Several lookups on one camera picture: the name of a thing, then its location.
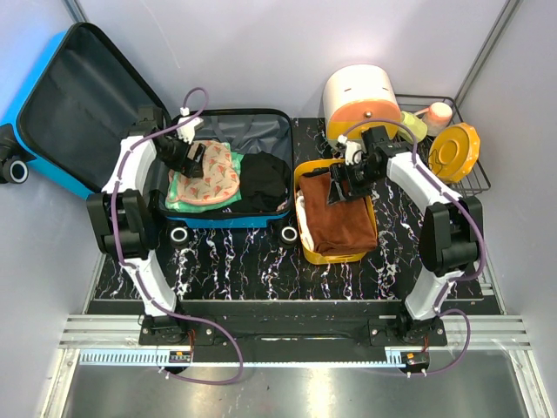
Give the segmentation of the pink floral cloth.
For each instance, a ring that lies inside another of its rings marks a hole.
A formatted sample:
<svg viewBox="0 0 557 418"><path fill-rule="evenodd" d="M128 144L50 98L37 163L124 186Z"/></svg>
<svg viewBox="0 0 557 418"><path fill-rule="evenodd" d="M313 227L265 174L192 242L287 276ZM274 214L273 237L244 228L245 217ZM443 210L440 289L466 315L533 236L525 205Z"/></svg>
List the pink floral cloth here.
<svg viewBox="0 0 557 418"><path fill-rule="evenodd" d="M231 151L227 143L215 140L193 142L193 151L205 147L201 158L202 176L188 178L180 172L174 174L175 201L193 206L225 203L239 193L240 156Z"/></svg>

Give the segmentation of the white drawer cabinet with orange drawers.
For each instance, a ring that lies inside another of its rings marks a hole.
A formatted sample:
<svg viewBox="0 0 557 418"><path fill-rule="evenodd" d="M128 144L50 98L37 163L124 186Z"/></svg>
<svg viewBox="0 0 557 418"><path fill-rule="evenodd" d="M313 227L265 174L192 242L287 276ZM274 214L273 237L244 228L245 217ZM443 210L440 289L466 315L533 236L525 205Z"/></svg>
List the white drawer cabinet with orange drawers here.
<svg viewBox="0 0 557 418"><path fill-rule="evenodd" d="M358 122L365 124L347 137L361 141L361 132L376 126L377 118L399 122L401 110L385 70L372 64L354 64L335 71L322 95L325 137L335 151L339 135Z"/></svg>

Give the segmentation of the yellow plastic basket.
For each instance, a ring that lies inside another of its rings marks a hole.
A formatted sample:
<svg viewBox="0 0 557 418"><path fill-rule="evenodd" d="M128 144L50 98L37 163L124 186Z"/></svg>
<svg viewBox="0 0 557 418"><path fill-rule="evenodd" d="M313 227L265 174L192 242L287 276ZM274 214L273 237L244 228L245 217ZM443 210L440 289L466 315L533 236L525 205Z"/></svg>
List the yellow plastic basket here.
<svg viewBox="0 0 557 418"><path fill-rule="evenodd" d="M294 171L295 201L296 201L296 193L297 193L297 191L300 191L299 190L299 178L300 178L300 175L302 173L312 172L313 170L318 170L318 169L322 169L322 168L328 168L329 169L331 164L338 163L339 161L340 160L338 158L329 158L329 159L310 160L308 162L300 164ZM363 199L366 201L367 210L370 214L370 217L371 217L372 221L374 221L376 226L377 226L375 211L374 211L374 208L373 208L371 198L369 196L366 196ZM339 264L339 263L346 263L346 262L356 262L356 261L361 260L365 255L368 254L368 253L357 253L357 254L345 255L345 256L342 256L342 255L340 255L340 256L322 256L318 253L315 253L314 251L310 251L307 248L305 248L302 241L301 241L301 245L302 245L303 254L305 256L305 259L313 265L325 265L325 264Z"/></svg>

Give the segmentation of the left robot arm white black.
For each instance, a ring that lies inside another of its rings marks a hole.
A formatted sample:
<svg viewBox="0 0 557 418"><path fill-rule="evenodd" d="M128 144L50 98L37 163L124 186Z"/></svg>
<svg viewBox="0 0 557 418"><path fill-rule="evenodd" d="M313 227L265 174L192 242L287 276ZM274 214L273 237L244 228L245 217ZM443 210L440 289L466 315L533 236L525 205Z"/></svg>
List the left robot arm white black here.
<svg viewBox="0 0 557 418"><path fill-rule="evenodd" d="M86 200L97 245L130 276L143 301L144 315L159 320L158 335L171 345L187 336L188 324L178 311L178 297L158 262L158 226L143 191L156 162L176 163L201 126L201 112L180 109L178 122L160 127L156 107L143 109L119 143L117 162L100 192Z"/></svg>

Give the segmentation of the blue fish-print suitcase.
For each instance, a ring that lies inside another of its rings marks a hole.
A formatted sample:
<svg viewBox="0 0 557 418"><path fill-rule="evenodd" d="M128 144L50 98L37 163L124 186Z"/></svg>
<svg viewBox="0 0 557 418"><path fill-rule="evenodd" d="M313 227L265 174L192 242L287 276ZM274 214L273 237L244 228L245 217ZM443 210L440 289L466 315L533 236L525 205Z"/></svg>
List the blue fish-print suitcase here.
<svg viewBox="0 0 557 418"><path fill-rule="evenodd" d="M121 139L147 107L159 109L162 129L178 122L180 114L169 114L158 95L101 29L87 23L71 26L47 44L2 120L2 182L21 184L30 169L35 169L87 200L109 179ZM208 117L272 113L288 118L273 109L200 112L204 123L193 141L227 143L232 152L243 156L257 152L241 153L227 140L210 138L205 133ZM169 173L175 171L160 161L151 167L143 195L158 228L167 225L171 241L181 246L190 228L245 229L283 224L293 207L289 167L288 199L278 212L239 213L230 206L202 213L168 210L165 198Z"/></svg>

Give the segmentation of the aluminium rail frame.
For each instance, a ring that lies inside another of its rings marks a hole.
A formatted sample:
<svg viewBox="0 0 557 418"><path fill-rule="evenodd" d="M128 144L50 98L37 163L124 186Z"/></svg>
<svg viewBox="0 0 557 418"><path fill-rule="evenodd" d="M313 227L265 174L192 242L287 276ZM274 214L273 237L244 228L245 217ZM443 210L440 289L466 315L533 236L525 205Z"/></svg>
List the aluminium rail frame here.
<svg viewBox="0 0 557 418"><path fill-rule="evenodd" d="M352 322L322 336L199 340L182 376L165 347L140 347L130 316L76 315L66 325L44 417L553 417L517 316L450 316L431 366L402 374L416 347L374 347Z"/></svg>

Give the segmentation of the green tie-dye cloth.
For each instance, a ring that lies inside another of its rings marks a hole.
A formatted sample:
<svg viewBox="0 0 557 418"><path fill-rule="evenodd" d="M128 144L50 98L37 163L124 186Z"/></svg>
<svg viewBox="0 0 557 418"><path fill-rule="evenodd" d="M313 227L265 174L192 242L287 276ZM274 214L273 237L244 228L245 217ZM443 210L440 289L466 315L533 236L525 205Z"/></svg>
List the green tie-dye cloth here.
<svg viewBox="0 0 557 418"><path fill-rule="evenodd" d="M242 162L243 159L243 155L238 154L240 156L240 161ZM223 208L225 206L229 206L234 202L237 202L241 199L241 195L240 192L233 196L231 199L227 200L225 203L221 203L221 204L216 204L216 205L209 205L209 206L193 206L190 204L186 204L186 203L182 203L182 202L178 202L175 201L173 198L175 197L175 186L172 184L173 179L174 179L174 174L175 172L170 172L169 173L169 180L170 180L170 184L169 184L169 191L167 193L167 196L165 198L165 207L168 210L171 211L175 211L175 212L190 212L190 213L202 213L202 212L208 212L211 210L216 210L216 209L220 209Z"/></svg>

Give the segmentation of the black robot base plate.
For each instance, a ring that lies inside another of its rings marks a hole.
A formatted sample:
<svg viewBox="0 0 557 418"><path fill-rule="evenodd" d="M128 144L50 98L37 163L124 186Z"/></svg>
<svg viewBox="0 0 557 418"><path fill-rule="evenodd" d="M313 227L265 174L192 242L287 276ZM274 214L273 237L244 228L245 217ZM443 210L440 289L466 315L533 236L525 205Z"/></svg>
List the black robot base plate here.
<svg viewBox="0 0 557 418"><path fill-rule="evenodd" d="M146 313L140 322L142 345L174 345L195 338L214 343L224 327L238 340L341 339L366 346L444 347L440 318L413 320L395 301L208 301L177 304L176 313Z"/></svg>

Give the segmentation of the white fluffy towel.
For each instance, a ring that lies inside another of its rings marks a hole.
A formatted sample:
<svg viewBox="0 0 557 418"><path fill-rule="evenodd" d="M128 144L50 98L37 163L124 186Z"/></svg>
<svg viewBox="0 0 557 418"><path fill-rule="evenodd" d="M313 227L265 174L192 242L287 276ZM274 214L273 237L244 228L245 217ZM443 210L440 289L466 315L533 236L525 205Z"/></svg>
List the white fluffy towel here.
<svg viewBox="0 0 557 418"><path fill-rule="evenodd" d="M299 235L305 248L310 251L314 250L314 241L308 226L306 212L305 212L305 198L301 191L296 193L296 213L299 222Z"/></svg>

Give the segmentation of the black garment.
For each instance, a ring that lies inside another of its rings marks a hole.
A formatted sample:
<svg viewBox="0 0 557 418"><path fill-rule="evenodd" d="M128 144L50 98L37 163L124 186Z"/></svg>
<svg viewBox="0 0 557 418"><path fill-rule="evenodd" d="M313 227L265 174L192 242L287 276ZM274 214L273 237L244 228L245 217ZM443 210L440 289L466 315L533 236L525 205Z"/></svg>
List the black garment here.
<svg viewBox="0 0 557 418"><path fill-rule="evenodd" d="M330 171L328 168L322 168L318 170L313 170L312 172L304 172L300 175L301 178L313 178L324 174L329 174Z"/></svg>

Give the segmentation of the green faceted cup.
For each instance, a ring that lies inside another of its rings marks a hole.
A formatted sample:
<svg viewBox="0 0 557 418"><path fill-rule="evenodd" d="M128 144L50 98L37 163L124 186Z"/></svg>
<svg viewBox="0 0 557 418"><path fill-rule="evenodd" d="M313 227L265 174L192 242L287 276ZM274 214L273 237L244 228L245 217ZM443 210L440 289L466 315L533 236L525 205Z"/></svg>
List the green faceted cup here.
<svg viewBox="0 0 557 418"><path fill-rule="evenodd" d="M402 111L400 113L400 123L408 128L417 142L421 142L427 135L427 125L416 115L411 112ZM413 144L414 141L408 130L399 128L399 135L408 143Z"/></svg>

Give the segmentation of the black clothes pile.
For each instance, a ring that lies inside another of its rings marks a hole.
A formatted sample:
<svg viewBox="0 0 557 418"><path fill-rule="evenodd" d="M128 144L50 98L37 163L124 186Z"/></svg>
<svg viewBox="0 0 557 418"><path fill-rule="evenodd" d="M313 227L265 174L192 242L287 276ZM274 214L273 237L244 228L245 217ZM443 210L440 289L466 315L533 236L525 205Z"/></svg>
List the black clothes pile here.
<svg viewBox="0 0 557 418"><path fill-rule="evenodd" d="M289 165L267 152L244 155L240 166L241 199L230 205L233 212L278 212L288 199Z"/></svg>

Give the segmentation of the brown towel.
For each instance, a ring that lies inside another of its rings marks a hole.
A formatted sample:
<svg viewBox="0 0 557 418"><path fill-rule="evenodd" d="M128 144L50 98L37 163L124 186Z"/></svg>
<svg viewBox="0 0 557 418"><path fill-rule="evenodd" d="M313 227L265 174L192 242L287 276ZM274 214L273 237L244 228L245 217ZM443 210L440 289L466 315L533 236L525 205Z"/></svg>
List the brown towel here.
<svg viewBox="0 0 557 418"><path fill-rule="evenodd" d="M329 172L299 178L313 251L322 256L369 253L378 245L377 227L363 198L328 203Z"/></svg>

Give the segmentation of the black marble pattern mat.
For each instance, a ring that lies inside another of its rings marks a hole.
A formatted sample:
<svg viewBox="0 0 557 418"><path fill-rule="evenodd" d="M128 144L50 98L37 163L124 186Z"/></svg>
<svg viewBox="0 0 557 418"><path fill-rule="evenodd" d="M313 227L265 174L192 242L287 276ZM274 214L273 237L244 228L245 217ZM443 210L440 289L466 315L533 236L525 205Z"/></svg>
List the black marble pattern mat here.
<svg viewBox="0 0 557 418"><path fill-rule="evenodd" d="M289 120L272 113L212 116L206 135L227 140L241 153L268 152L289 166L332 157L317 118ZM300 246L279 244L278 226L195 230L175 250L163 235L157 256L183 300L392 300L410 293L421 263L422 216L388 179L374 185L372 202L379 246L362 260L315 266Z"/></svg>

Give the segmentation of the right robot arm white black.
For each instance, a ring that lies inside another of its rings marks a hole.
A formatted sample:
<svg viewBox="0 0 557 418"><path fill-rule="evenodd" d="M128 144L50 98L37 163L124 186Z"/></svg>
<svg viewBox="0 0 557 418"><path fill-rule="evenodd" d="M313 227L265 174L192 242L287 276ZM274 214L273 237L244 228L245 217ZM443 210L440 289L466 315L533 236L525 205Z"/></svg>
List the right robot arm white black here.
<svg viewBox="0 0 557 418"><path fill-rule="evenodd" d="M483 209L475 197L464 198L438 179L417 153L418 143L394 142L389 121L364 130L362 140L338 136L344 153L330 166L327 202L364 198L373 183L389 179L401 188L423 215L419 234L422 267L413 290L405 297L390 334L414 345L435 328L441 306L453 285L476 279L486 264Z"/></svg>

